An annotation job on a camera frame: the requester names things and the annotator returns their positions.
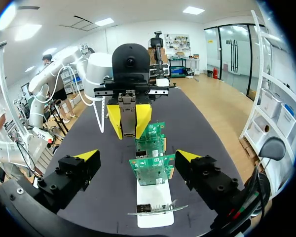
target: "ceiling light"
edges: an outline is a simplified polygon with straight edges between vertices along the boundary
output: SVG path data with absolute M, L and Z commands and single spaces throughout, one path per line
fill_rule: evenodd
M 12 2 L 0 17 L 0 31 L 4 30 L 11 23 L 16 14 L 16 6 Z
M 26 40 L 33 37 L 36 32 L 41 28 L 41 25 L 26 24 L 20 27 L 16 34 L 15 41 Z
M 25 72 L 26 72 L 26 73 L 29 72 L 29 71 L 32 70 L 34 67 L 35 67 L 35 66 L 31 66 L 31 67 L 27 68 L 27 69 L 25 70 Z
M 113 23 L 114 21 L 111 18 L 104 19 L 102 21 L 97 21 L 95 24 L 98 26 L 105 26 L 107 24 Z
M 46 50 L 43 55 L 46 55 L 46 54 L 51 54 L 53 53 L 57 48 L 49 48 L 48 50 Z
M 189 13 L 189 14 L 193 14 L 193 15 L 198 15 L 200 13 L 202 13 L 203 9 L 201 8 L 197 8 L 197 7 L 193 7 L 193 6 L 188 6 L 184 11 L 183 13 Z

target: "white cylinder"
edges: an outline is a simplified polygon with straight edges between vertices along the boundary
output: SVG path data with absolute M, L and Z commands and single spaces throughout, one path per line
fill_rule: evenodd
M 86 78 L 83 79 L 85 96 L 92 101 L 101 101 L 95 98 L 94 88 L 103 87 L 104 77 L 113 77 L 112 55 L 107 53 L 92 53 L 89 57 Z
M 47 84 L 43 85 L 40 92 L 36 95 L 40 101 L 45 101 L 48 93 Z M 30 119 L 29 125 L 33 127 L 43 128 L 43 114 L 45 104 L 41 103 L 37 99 L 34 99 L 30 107 Z

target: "ceiling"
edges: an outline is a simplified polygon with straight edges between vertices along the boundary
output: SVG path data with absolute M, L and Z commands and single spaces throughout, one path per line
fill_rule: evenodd
M 18 6 L 39 6 L 38 10 L 17 10 L 12 23 L 0 32 L 0 42 L 6 40 L 4 67 L 7 84 L 11 85 L 24 77 L 31 78 L 42 68 L 42 53 L 52 47 L 57 51 L 94 33 L 104 27 L 82 31 L 60 25 L 70 26 L 79 21 L 74 15 L 90 22 L 111 17 L 111 26 L 151 20 L 178 20 L 207 23 L 232 16 L 251 15 L 250 10 L 259 12 L 254 0 L 21 0 Z M 199 7 L 205 12 L 199 15 L 182 13 L 187 6 Z M 15 41 L 20 26 L 26 23 L 41 24 L 34 37 Z M 31 66 L 35 68 L 25 73 Z

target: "green circuit board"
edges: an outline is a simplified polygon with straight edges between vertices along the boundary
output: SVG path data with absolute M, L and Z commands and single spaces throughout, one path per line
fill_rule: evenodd
M 147 157 L 158 157 L 165 153 L 165 136 L 161 129 L 165 127 L 164 122 L 149 124 L 140 139 L 135 139 L 137 151 L 146 151 Z
M 129 162 L 139 184 L 145 186 L 163 184 L 167 179 L 171 179 L 174 167 L 169 162 L 174 160 L 175 154 L 171 154 L 152 158 L 131 159 Z

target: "workbench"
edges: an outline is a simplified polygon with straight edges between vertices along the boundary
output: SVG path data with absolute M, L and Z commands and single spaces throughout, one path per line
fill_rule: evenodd
M 101 111 L 101 102 L 97 104 Z M 164 121 L 162 133 L 167 138 L 167 152 L 180 149 L 201 156 L 210 155 L 217 160 L 216 166 L 231 178 L 243 184 L 239 173 L 221 140 L 201 112 L 179 89 L 170 89 L 169 96 L 162 96 L 152 103 L 151 123 Z M 101 168 L 93 177 L 85 192 L 78 192 L 65 210 L 57 214 L 78 225 L 107 233 L 124 235 L 165 235 L 183 237 L 203 234 L 210 230 L 216 212 L 208 208 L 195 190 L 189 191 L 178 171 L 169 180 L 172 200 L 177 206 L 187 208 L 174 213 L 174 224 L 167 227 L 141 229 L 136 212 L 136 177 L 129 164 L 135 158 L 133 138 L 119 140 L 111 123 L 105 119 L 104 133 L 97 125 L 93 107 L 87 107 L 66 135 L 57 150 L 46 175 L 58 166 L 65 155 L 79 155 L 100 150 Z

